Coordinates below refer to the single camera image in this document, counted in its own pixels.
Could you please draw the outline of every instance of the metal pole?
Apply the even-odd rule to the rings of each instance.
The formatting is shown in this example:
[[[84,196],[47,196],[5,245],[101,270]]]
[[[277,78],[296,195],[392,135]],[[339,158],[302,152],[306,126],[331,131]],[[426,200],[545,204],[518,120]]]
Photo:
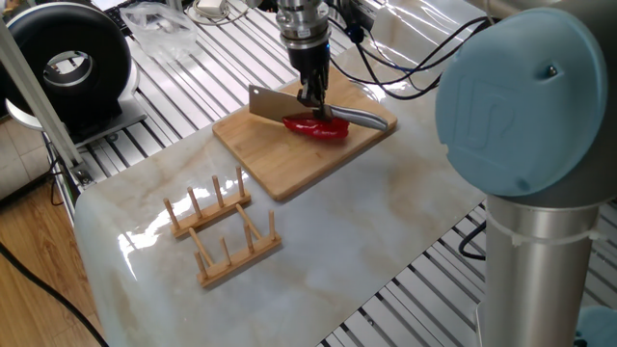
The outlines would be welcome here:
[[[564,240],[592,229],[599,207],[547,209],[489,196],[492,217],[517,234]],[[479,321],[482,347],[572,346],[592,241],[523,242],[487,222],[487,298]]]
[[[58,118],[56,111],[51,106],[45,92],[40,87],[39,81],[32,72],[21,50],[15,43],[11,32],[2,22],[0,25],[0,63],[13,79],[15,85],[28,102],[34,115],[39,119],[45,129],[51,143],[58,150],[65,164],[81,172],[78,176],[88,176],[85,163],[79,155],[75,144],[68,136],[64,125]]]

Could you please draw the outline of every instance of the electric wire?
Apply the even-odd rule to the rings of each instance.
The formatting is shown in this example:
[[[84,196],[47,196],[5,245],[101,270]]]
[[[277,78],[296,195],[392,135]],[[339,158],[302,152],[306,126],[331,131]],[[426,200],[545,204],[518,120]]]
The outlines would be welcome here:
[[[45,292],[47,292],[47,294],[51,295],[60,304],[62,304],[64,307],[66,307],[68,309],[68,311],[70,311],[70,313],[72,313],[75,317],[77,317],[79,322],[81,324],[83,324],[84,327],[86,327],[86,329],[88,329],[88,332],[90,332],[90,334],[92,334],[92,336],[94,337],[96,342],[98,342],[98,344],[101,347],[108,347],[109,346],[107,344],[107,342],[105,342],[105,339],[103,338],[103,336],[101,336],[101,334],[98,333],[98,331],[96,330],[94,325],[92,323],[90,323],[88,318],[86,318],[86,316],[79,309],[77,309],[77,307],[75,307],[75,305],[73,305],[67,298],[65,298],[62,294],[60,294],[52,286],[50,286],[49,284],[45,283],[43,280],[41,280],[39,277],[37,277],[37,275],[33,274],[27,267],[25,267],[11,253],[11,251],[9,251],[9,249],[7,249],[5,247],[5,245],[2,242],[0,242],[0,254],[2,256],[4,256],[7,259],[7,261],[9,261],[9,263],[11,263],[11,265],[15,268],[15,270],[17,270],[21,275],[23,275],[26,279],[28,279],[32,283],[36,284],[40,289],[42,289]]]
[[[49,196],[49,201],[51,202],[51,204],[53,206],[62,206],[65,202],[60,200],[60,202],[54,202],[54,196],[55,196],[55,188],[58,186],[58,182],[56,181],[56,178],[54,177],[54,179],[51,181],[51,194]]]
[[[366,66],[366,69],[368,70],[369,74],[371,74],[371,78],[373,79],[373,81],[372,81],[372,82],[371,82],[371,81],[366,81],[366,80],[363,80],[363,79],[361,79],[361,78],[358,78],[358,77],[356,77],[356,76],[351,75],[350,73],[348,73],[348,72],[344,71],[343,69],[341,69],[341,68],[340,68],[340,66],[339,66],[339,65],[338,65],[338,64],[334,61],[334,59],[331,59],[331,61],[333,62],[333,65],[334,65],[336,68],[338,68],[338,69],[341,71],[341,73],[343,73],[343,75],[345,75],[347,78],[349,78],[349,79],[351,79],[351,80],[354,80],[354,81],[356,81],[356,82],[360,82],[360,83],[366,83],[366,84],[377,85],[377,86],[379,86],[382,90],[384,90],[384,92],[385,92],[387,95],[389,95],[389,96],[391,96],[391,97],[394,97],[394,98],[397,98],[397,99],[400,99],[400,100],[411,100],[411,99],[414,99],[414,98],[420,97],[420,96],[422,96],[422,95],[424,95],[424,94],[428,93],[428,92],[429,92],[430,90],[432,90],[432,89],[437,88],[437,87],[439,86],[439,80],[440,80],[440,77],[441,77],[441,76],[440,76],[440,77],[438,77],[435,81],[433,81],[433,83],[431,83],[431,85],[429,85],[426,89],[424,89],[424,90],[420,90],[421,92],[416,93],[416,94],[412,94],[412,95],[404,95],[404,96],[403,96],[403,95],[398,95],[398,94],[396,94],[396,93],[392,93],[392,92],[388,91],[388,90],[385,88],[385,85],[389,85],[389,84],[393,84],[393,83],[401,82],[401,81],[403,81],[403,80],[405,80],[405,79],[408,79],[408,78],[409,78],[412,74],[414,74],[414,73],[415,73],[415,72],[417,72],[417,71],[423,71],[423,70],[425,70],[425,69],[429,69],[429,68],[435,67],[435,66],[437,66],[438,64],[442,63],[442,62],[443,62],[443,61],[445,61],[447,58],[451,57],[451,56],[452,56],[452,55],[453,55],[453,54],[454,54],[454,53],[455,53],[455,52],[456,52],[456,51],[457,51],[457,50],[461,47],[461,45],[464,43],[464,41],[463,41],[463,42],[461,42],[460,44],[458,44],[458,45],[457,45],[455,48],[453,48],[450,52],[446,53],[443,57],[439,58],[437,61],[435,61],[435,62],[433,62],[433,63],[430,63],[430,64],[428,64],[428,61],[430,61],[430,60],[431,60],[431,59],[432,59],[432,58],[433,58],[433,57],[434,57],[434,56],[435,56],[435,55],[436,55],[439,51],[441,51],[441,50],[442,50],[442,49],[443,49],[443,48],[444,48],[444,47],[445,47],[445,46],[446,46],[449,42],[451,42],[452,40],[454,40],[454,38],[456,38],[459,34],[461,34],[463,31],[465,31],[466,29],[468,29],[471,25],[476,24],[476,23],[479,23],[479,22],[483,22],[483,21],[486,21],[486,17],[484,17],[484,16],[482,16],[482,17],[478,17],[478,18],[476,18],[476,19],[473,19],[473,20],[471,20],[471,21],[469,21],[469,22],[465,23],[465,24],[464,24],[464,25],[462,25],[461,27],[459,27],[456,31],[454,31],[454,33],[452,33],[452,35],[450,35],[447,39],[445,39],[445,40],[444,40],[441,44],[439,44],[439,45],[438,45],[438,46],[437,46],[437,47],[436,47],[436,48],[435,48],[435,49],[434,49],[434,50],[433,50],[433,51],[432,51],[432,52],[431,52],[431,53],[430,53],[430,54],[429,54],[426,58],[424,58],[424,60],[423,60],[422,62],[420,62],[420,63],[419,63],[416,67],[413,67],[413,68],[411,68],[411,67],[400,67],[400,66],[398,66],[398,65],[396,65],[396,64],[393,64],[393,63],[390,63],[390,62],[386,62],[386,61],[384,61],[383,59],[380,59],[380,58],[376,57],[376,56],[375,56],[375,55],[373,55],[372,53],[368,53],[368,54],[369,54],[369,56],[370,56],[371,58],[376,59],[376,61],[378,61],[380,64],[383,64],[383,65],[388,66],[388,67],[396,68],[396,69],[399,69],[399,70],[402,70],[402,71],[406,71],[406,73],[405,73],[403,76],[401,76],[401,77],[399,77],[399,78],[397,78],[397,79],[391,80],[391,81],[380,81],[380,80],[377,78],[377,76],[376,76],[376,75],[375,75],[375,73],[373,72],[372,68],[370,67],[370,64],[368,63],[368,61],[367,61],[367,59],[366,59],[366,57],[365,57],[365,54],[364,54],[364,53],[366,53],[365,48],[364,48],[364,47],[362,47],[362,46],[361,46],[361,45],[359,45],[359,44],[357,44],[357,48],[358,48],[358,50],[359,50],[359,52],[360,52],[360,54],[361,54],[362,61],[364,62],[365,66]],[[342,26],[341,26],[339,23],[335,22],[335,25],[336,25],[338,28],[341,28],[341,30],[343,30],[344,32],[346,32],[344,29],[342,29]],[[477,31],[477,28],[476,28],[476,30],[475,30],[475,31],[474,31],[471,35],[473,35],[473,34],[475,34],[475,33],[477,33],[477,32],[478,32],[478,31]]]
[[[482,261],[486,260],[486,256],[484,256],[484,255],[481,255],[481,254],[471,254],[471,253],[465,251],[465,247],[467,246],[467,244],[469,242],[471,242],[471,240],[473,240],[475,238],[475,236],[477,236],[484,229],[486,229],[486,221],[482,222],[481,225],[476,227],[472,232],[470,232],[467,236],[465,236],[463,241],[461,241],[461,243],[459,244],[459,253],[462,256],[465,256],[465,257],[468,257],[468,258],[471,258],[471,259],[476,259],[476,260],[482,260]]]
[[[207,26],[221,26],[221,25],[233,23],[234,21],[245,16],[247,12],[251,9],[251,8],[247,8],[235,18],[224,21],[224,19],[229,16],[229,6],[225,7],[222,14],[212,15],[210,13],[205,13],[204,11],[200,10],[198,8],[199,3],[200,3],[200,0],[195,0],[193,2],[193,6],[189,8],[189,10],[186,11],[186,15],[194,22],[201,24],[201,25],[207,25]]]
[[[402,70],[402,69],[404,68],[404,67],[400,67],[400,66],[398,66],[398,65],[397,65],[397,64],[396,64],[396,63],[395,63],[392,59],[388,58],[388,57],[386,56],[386,54],[384,54],[384,52],[382,52],[382,49],[381,49],[381,48],[379,48],[379,45],[377,44],[377,41],[376,41],[376,40],[375,40],[375,38],[373,37],[373,33],[371,33],[371,32],[370,32],[370,30],[365,30],[365,32],[366,32],[366,33],[368,34],[368,36],[370,37],[370,40],[371,40],[371,42],[373,43],[373,45],[375,46],[375,50],[377,50],[377,53],[379,53],[379,55],[380,55],[380,56],[382,56],[382,58],[383,58],[386,62],[390,62],[390,63],[391,63],[391,66],[390,66],[390,65],[388,65],[388,67],[390,67],[390,68],[396,68],[396,69],[399,69],[399,70]],[[375,59],[376,61],[378,61],[378,62],[380,62],[380,63],[381,63],[381,60],[380,60],[380,59],[377,59],[377,57],[375,57],[373,54],[370,54],[370,52],[369,52],[366,48],[362,47],[362,49],[364,50],[364,53],[368,54],[368,56],[369,56],[369,57],[371,57],[371,58],[373,58],[373,59]],[[407,80],[409,81],[409,84],[410,84],[410,85],[412,85],[412,87],[413,87],[416,91],[418,91],[418,92],[422,92],[422,89],[418,88],[418,87],[416,86],[416,84],[414,83],[414,80],[412,79],[412,76],[407,77]]]

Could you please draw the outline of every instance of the tiled floor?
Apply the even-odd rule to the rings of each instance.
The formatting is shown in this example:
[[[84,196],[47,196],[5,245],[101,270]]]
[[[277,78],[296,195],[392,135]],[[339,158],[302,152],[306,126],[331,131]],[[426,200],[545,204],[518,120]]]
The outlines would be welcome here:
[[[0,120],[0,200],[49,169],[39,131]]]

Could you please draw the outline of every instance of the cleaver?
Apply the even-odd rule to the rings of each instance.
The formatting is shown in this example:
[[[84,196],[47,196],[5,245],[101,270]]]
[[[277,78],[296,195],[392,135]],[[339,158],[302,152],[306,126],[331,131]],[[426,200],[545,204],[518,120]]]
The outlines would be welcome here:
[[[249,86],[249,95],[249,111],[268,120],[282,122],[284,117],[298,114],[315,115],[313,111],[318,111],[317,107],[310,108],[303,105],[294,95],[275,92],[254,85]],[[325,104],[322,115],[316,118],[320,120],[338,118],[367,128],[380,131],[388,130],[386,120],[362,110]]]

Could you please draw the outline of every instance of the black cable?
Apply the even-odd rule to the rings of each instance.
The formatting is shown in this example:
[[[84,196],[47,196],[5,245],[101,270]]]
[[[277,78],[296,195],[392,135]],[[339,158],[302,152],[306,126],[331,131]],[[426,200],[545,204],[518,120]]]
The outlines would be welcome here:
[[[358,52],[360,52],[360,56],[362,57],[362,61],[364,62],[364,65],[366,66],[366,69],[368,70],[368,74],[370,74],[371,78],[377,83],[379,88],[381,88],[382,91],[384,91],[384,93],[386,93],[386,95],[389,95],[389,96],[391,96],[391,97],[393,97],[393,98],[395,98],[397,100],[413,100],[415,98],[421,97],[421,96],[431,92],[432,90],[434,90],[435,88],[437,88],[439,86],[440,80],[442,79],[442,75],[441,74],[439,76],[437,76],[437,78],[428,87],[426,87],[426,89],[422,90],[419,93],[415,93],[415,94],[411,94],[411,95],[405,95],[405,96],[399,95],[397,93],[393,93],[393,92],[389,91],[388,89],[386,89],[386,87],[384,87],[384,84],[382,84],[379,81],[379,79],[377,78],[377,75],[373,71],[373,68],[370,66],[370,63],[366,59],[366,56],[364,55],[364,52],[360,48],[360,45],[357,44],[356,46],[358,47]]]
[[[475,34],[477,34],[477,33],[481,32],[481,31],[482,31],[482,30],[484,30],[484,29],[487,29],[487,28],[488,28],[488,27],[490,27],[490,26],[491,26],[491,23],[490,23],[488,20],[485,20],[484,22],[482,22],[482,24],[478,25],[478,26],[477,26],[477,27],[473,30],[473,32],[471,32],[471,35],[469,35],[469,37],[474,36]],[[373,38],[373,34],[372,34],[370,31],[367,31],[367,32],[368,32],[368,35],[370,36],[371,40],[373,41],[373,44],[375,45],[375,48],[377,49],[377,52],[379,52],[379,54],[380,54],[382,57],[384,57],[384,59],[386,59],[386,60],[387,60],[388,58],[384,55],[384,53],[381,51],[381,49],[377,46],[377,43],[375,42],[375,38]],[[377,58],[377,57],[375,57],[373,54],[371,54],[370,52],[368,52],[368,51],[366,50],[366,48],[364,48],[364,47],[363,47],[362,49],[364,50],[364,53],[368,54],[371,58],[375,59],[376,61],[380,62],[380,63],[381,63],[381,64],[383,64],[383,65],[387,65],[387,66],[389,66],[389,67],[396,68],[396,69],[400,69],[400,70],[424,71],[424,70],[427,70],[427,69],[429,69],[429,68],[436,67],[437,65],[439,65],[439,64],[441,64],[441,63],[443,63],[446,59],[448,59],[448,58],[450,58],[452,55],[454,55],[454,53],[456,53],[456,51],[458,51],[458,50],[459,50],[459,48],[461,48],[461,46],[463,45],[463,43],[465,43],[465,40],[464,40],[463,42],[459,43],[456,47],[454,47],[452,50],[450,50],[449,52],[447,52],[444,56],[442,56],[441,58],[439,58],[437,61],[435,61],[435,62],[433,62],[433,63],[431,63],[431,64],[429,64],[429,65],[427,65],[427,66],[421,67],[421,68],[417,68],[417,67],[416,67],[416,68],[401,67],[401,66],[398,66],[398,65],[396,65],[396,64],[394,64],[394,63],[392,63],[392,62],[382,61],[381,59],[378,59],[378,58]]]
[[[388,57],[386,57],[386,54],[384,54],[384,52],[382,52],[382,50],[377,45],[377,40],[375,40],[375,37],[373,37],[373,33],[371,33],[370,30],[366,30],[366,33],[370,37],[371,42],[373,42],[373,44],[375,45],[375,49],[377,50],[377,53],[379,53],[379,55],[382,56],[382,58],[389,61]]]
[[[54,159],[51,164],[49,164],[49,169],[44,174],[52,174],[52,172],[54,171],[54,167],[56,166],[56,164],[58,164],[59,161],[60,155],[56,156],[56,159]]]
[[[340,29],[340,31],[342,31],[343,33],[345,32],[345,29],[342,27],[342,25],[340,25],[337,21],[335,21],[332,18],[329,18],[330,21],[338,28]],[[366,33],[368,33],[368,35],[370,36],[370,39],[372,40],[373,44],[375,45],[375,48],[377,49],[377,52],[384,58],[384,60],[380,59],[379,57],[376,57],[374,54],[372,54],[370,51],[366,50],[363,46],[362,46],[362,50],[364,51],[364,53],[366,53],[369,57],[373,58],[374,60],[376,60],[377,62],[390,67],[390,68],[394,68],[397,70],[401,70],[406,72],[408,69],[404,68],[404,67],[400,67],[398,65],[396,65],[395,63],[389,62],[388,58],[386,57],[386,55],[381,51],[381,49],[379,49],[379,47],[377,46],[377,42],[375,41],[375,38],[373,38],[373,34],[370,31],[366,31]],[[338,64],[332,60],[333,64],[335,65],[336,68],[338,68],[339,70],[342,69],[338,66]],[[354,76],[351,76],[349,74],[346,74],[345,72],[343,72],[345,74],[345,76],[347,76],[347,78],[355,81],[355,82],[360,82],[360,83],[364,83],[364,84],[369,84],[369,85],[377,85],[376,82],[371,82],[371,81],[367,81],[367,80],[363,80]],[[418,87],[416,87],[416,85],[414,84],[414,81],[412,80],[411,76],[407,77],[407,80],[409,80],[409,83],[412,85],[412,87],[414,87],[415,90],[417,90],[418,92],[422,92],[421,89],[419,89]],[[392,83],[396,83],[394,81],[389,81],[389,82],[382,82],[382,84],[392,84]]]
[[[2,242],[0,242],[0,254],[3,255],[11,265],[21,273],[21,275],[25,276],[26,279],[36,284],[40,289],[47,292],[47,294],[51,295],[54,299],[56,299],[60,304],[66,307],[70,313],[75,315],[77,319],[81,322],[81,324],[88,329],[90,334],[93,335],[94,339],[100,346],[108,347],[109,345],[105,342],[103,336],[101,336],[96,328],[90,323],[88,318],[77,309],[67,298],[62,296],[56,289],[51,287],[49,284],[45,283],[43,280],[37,277],[37,275],[33,274],[27,267],[25,267],[17,258],[9,251]]]
[[[459,253],[462,256],[466,256],[468,258],[476,259],[476,260],[482,260],[482,261],[486,260],[486,256],[484,255],[471,254],[465,251],[465,247],[467,246],[467,244],[471,242],[471,240],[473,240],[473,238],[477,236],[480,232],[482,232],[484,229],[486,229],[486,222],[482,222],[482,224],[476,227],[469,235],[465,236],[463,241],[461,241],[461,243],[459,244]]]
[[[334,19],[332,19],[332,18],[329,18],[329,19],[330,19],[330,21],[331,21],[331,22],[332,22],[332,23],[333,23],[333,24],[334,24],[334,25],[335,25],[338,29],[340,29],[343,33],[346,33],[346,31],[345,31],[345,29],[342,27],[342,25],[340,25],[337,21],[335,21],[335,20],[334,20]],[[362,48],[362,50],[364,51],[364,53],[366,53],[369,57],[373,58],[374,60],[376,60],[377,62],[381,63],[382,65],[385,65],[385,66],[387,66],[387,67],[391,67],[391,68],[394,68],[394,69],[397,69],[397,70],[401,70],[401,71],[404,71],[404,72],[409,72],[409,71],[413,71],[413,70],[420,70],[420,71],[422,71],[422,70],[428,69],[428,68],[430,68],[430,67],[434,67],[435,65],[438,65],[438,64],[440,63],[440,62],[439,62],[439,63],[433,63],[433,64],[431,64],[431,66],[429,66],[429,67],[423,67],[423,68],[421,68],[421,69],[409,68],[409,67],[401,67],[401,66],[399,66],[399,65],[397,65],[397,64],[395,64],[395,63],[393,63],[393,62],[389,62],[389,61],[388,61],[388,58],[386,58],[386,55],[384,55],[384,53],[382,53],[381,49],[379,49],[379,47],[377,47],[377,43],[375,42],[375,38],[373,38],[373,34],[371,34],[371,32],[370,32],[370,31],[367,31],[367,33],[368,33],[368,35],[370,36],[371,40],[373,41],[373,44],[375,45],[375,47],[376,47],[376,49],[377,49],[377,52],[379,52],[379,54],[383,57],[383,59],[382,59],[382,58],[377,57],[376,55],[374,55],[373,53],[371,53],[369,50],[367,50],[366,48],[364,48],[363,46],[361,46],[361,48]],[[448,53],[448,57],[449,57],[449,56],[451,56],[452,54],[454,54],[454,52],[449,52],[449,53]]]
[[[54,202],[54,192],[55,189],[58,186],[58,182],[56,181],[56,177],[53,178],[52,182],[51,182],[51,196],[49,197],[49,200],[51,201],[51,204],[54,206],[61,206],[63,205],[65,202],[64,201],[60,201],[58,203]]]
[[[384,92],[386,94],[388,94],[388,95],[390,95],[390,96],[392,96],[394,98],[397,98],[397,99],[401,99],[401,100],[414,99],[414,98],[420,97],[420,96],[428,93],[428,91],[430,91],[432,89],[435,89],[438,86],[440,77],[438,77],[435,81],[433,81],[433,83],[431,83],[431,85],[429,85],[425,90],[422,90],[422,92],[417,93],[417,94],[407,95],[407,96],[401,96],[401,95],[397,95],[395,93],[391,93],[390,91],[386,90],[386,88],[384,86],[388,85],[388,84],[392,84],[392,83],[403,81],[403,80],[409,78],[412,74],[414,74],[417,71],[422,71],[422,70],[425,70],[425,69],[428,69],[428,68],[431,68],[431,67],[434,67],[434,66],[440,64],[442,61],[444,61],[445,59],[449,58],[452,54],[454,54],[456,52],[456,50],[461,47],[463,42],[460,43],[459,45],[457,45],[452,51],[448,52],[445,56],[439,58],[436,62],[431,63],[429,65],[426,65],[427,62],[431,58],[433,58],[440,50],[442,50],[451,40],[454,40],[454,38],[456,38],[459,34],[461,34],[464,30],[466,30],[471,25],[473,25],[475,23],[478,23],[478,22],[482,22],[482,21],[486,21],[486,17],[484,17],[484,16],[483,17],[478,17],[476,19],[473,19],[473,20],[463,24],[454,33],[452,33],[452,35],[450,35],[440,45],[438,45],[426,58],[424,58],[424,60],[422,62],[420,62],[417,65],[417,67],[415,67],[414,69],[411,69],[409,72],[405,73],[405,75],[403,75],[403,76],[401,76],[401,77],[399,77],[399,78],[397,78],[395,80],[392,80],[392,81],[382,82],[382,81],[379,81],[379,79],[376,78],[377,76],[375,76],[374,72],[372,72],[372,68],[370,67],[370,64],[368,63],[367,59],[365,58],[365,56],[363,54],[364,53],[363,52],[363,47],[361,47],[359,44],[357,44],[358,50],[359,50],[359,52],[361,52],[361,56],[364,56],[362,60],[364,61],[364,64],[366,65],[366,69],[368,70],[369,74],[371,74],[371,77],[373,78],[374,82],[365,81],[365,80],[362,80],[361,78],[352,76],[351,74],[347,73],[346,71],[343,71],[334,60],[331,59],[331,61],[333,62],[335,67],[338,68],[349,79],[353,79],[353,80],[355,80],[357,82],[361,82],[361,83],[368,82],[368,84],[373,84],[373,85],[380,86],[380,88],[382,90],[384,90]],[[478,28],[476,28],[476,30],[474,30],[471,35],[474,35],[477,32],[479,32],[477,29]]]
[[[331,21],[331,22],[332,22],[332,23],[333,23],[336,27],[338,27],[341,31],[345,32],[345,29],[343,29],[343,27],[342,27],[340,24],[338,24],[335,20],[333,20],[333,19],[331,19],[331,18],[330,18],[330,21]],[[389,63],[387,63],[387,62],[385,62],[385,61],[382,61],[381,59],[379,59],[378,57],[376,57],[375,55],[373,55],[373,54],[372,54],[372,53],[370,53],[369,51],[364,50],[364,52],[365,52],[366,54],[368,54],[371,58],[373,58],[373,59],[375,59],[376,61],[378,61],[379,63],[382,63],[382,64],[384,64],[384,65],[387,65],[388,67],[391,67],[391,68],[396,68],[396,69],[399,69],[399,70],[400,70],[400,68],[397,68],[397,66],[395,66],[394,64],[390,65]],[[367,85],[377,85],[377,84],[378,84],[377,82],[368,81],[368,80],[361,79],[361,78],[356,77],[356,76],[352,76],[352,75],[351,75],[351,74],[349,74],[347,71],[343,70],[343,69],[342,69],[342,67],[340,67],[340,65],[339,65],[339,64],[338,64],[338,63],[337,63],[334,59],[332,59],[332,58],[331,58],[331,59],[330,59],[330,61],[332,62],[332,64],[333,64],[333,65],[334,65],[334,66],[335,66],[335,67],[336,67],[336,68],[337,68],[337,69],[338,69],[338,70],[339,70],[339,71],[340,71],[340,72],[341,72],[341,73],[342,73],[345,77],[349,78],[350,80],[352,80],[352,81],[354,81],[354,82],[364,83],[364,84],[367,84]],[[417,90],[417,91],[419,91],[419,92],[421,92],[421,91],[422,91],[421,89],[417,88],[417,87],[416,87],[416,85],[414,85],[414,82],[412,81],[411,76],[407,76],[407,75],[405,75],[405,76],[403,76],[403,77],[401,77],[401,78],[399,78],[399,79],[393,80],[393,81],[381,82],[381,84],[384,84],[384,85],[389,85],[389,84],[393,84],[393,83],[400,82],[400,81],[405,80],[405,79],[408,79],[408,80],[410,81],[410,84],[412,85],[412,87],[414,87],[414,89],[416,89],[416,90]]]

